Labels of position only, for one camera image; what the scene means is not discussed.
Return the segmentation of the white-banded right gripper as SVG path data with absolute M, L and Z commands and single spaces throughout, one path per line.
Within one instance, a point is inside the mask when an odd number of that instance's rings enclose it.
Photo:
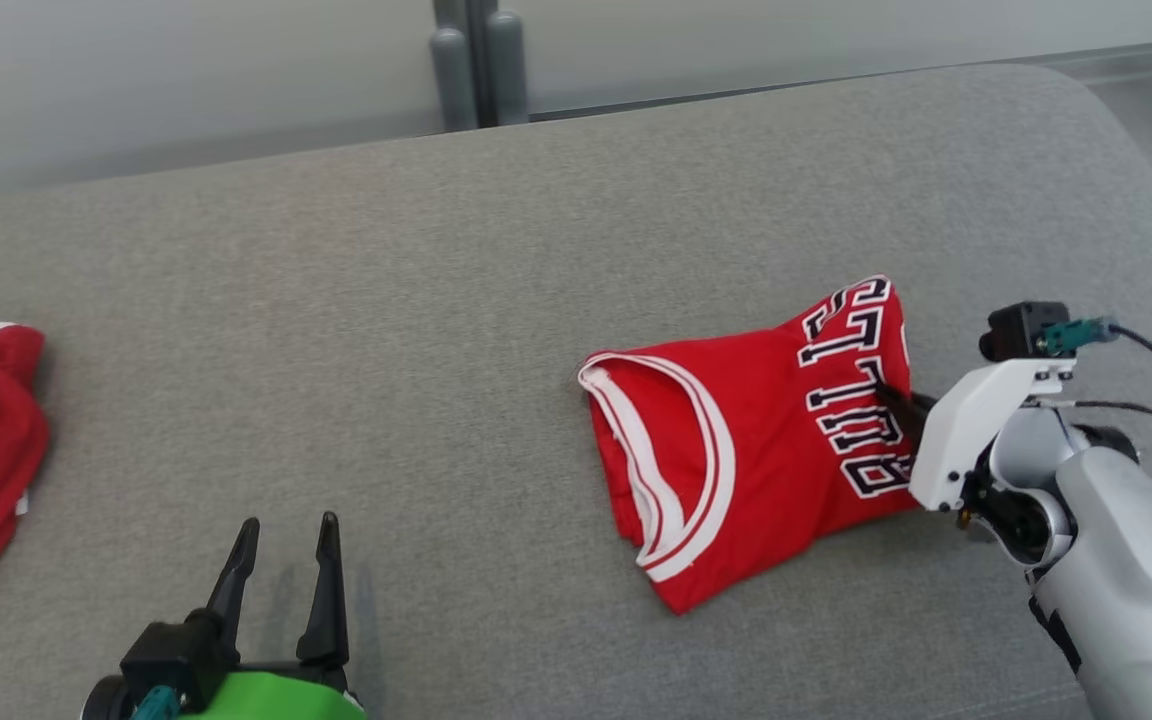
M 1074 357 L 1014 359 L 975 369 L 940 401 L 879 382 L 876 397 L 910 441 L 920 441 L 909 492 L 929 511 L 963 506 L 967 473 L 1029 397 L 1059 395 Z

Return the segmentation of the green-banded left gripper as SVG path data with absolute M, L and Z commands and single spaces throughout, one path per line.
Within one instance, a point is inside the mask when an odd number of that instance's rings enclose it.
M 238 528 L 227 561 L 206 602 L 220 641 L 236 641 L 247 579 L 259 550 L 260 521 Z M 188 666 L 175 680 L 179 720 L 369 720 L 348 685 L 349 661 L 346 582 L 340 528 L 334 511 L 324 511 L 314 551 L 317 578 L 297 659 Z

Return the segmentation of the red white basketball jersey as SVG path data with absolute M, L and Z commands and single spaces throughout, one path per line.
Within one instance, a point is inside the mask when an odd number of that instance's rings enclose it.
M 589 397 L 617 532 L 677 615 L 819 538 L 914 510 L 905 318 L 870 275 L 774 327 L 602 351 Z

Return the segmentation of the grey fabric sofa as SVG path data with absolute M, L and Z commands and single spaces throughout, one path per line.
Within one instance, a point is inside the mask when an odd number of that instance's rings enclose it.
M 614 528 L 581 361 L 890 276 L 916 388 L 996 306 L 1152 338 L 1152 169 L 1078 81 L 983 65 L 0 197 L 52 446 L 0 558 L 0 720 L 77 720 L 262 520 L 285 659 L 338 511 L 382 720 L 1083 720 L 1021 571 L 911 511 L 684 617 Z

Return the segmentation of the grey vertical frame post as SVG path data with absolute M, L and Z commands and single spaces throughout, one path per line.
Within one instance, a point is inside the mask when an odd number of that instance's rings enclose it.
M 490 94 L 488 61 L 486 61 L 485 18 L 498 9 L 498 0 L 431 0 L 435 29 L 456 26 L 467 35 L 473 60 L 475 94 L 479 127 L 497 126 L 492 94 Z

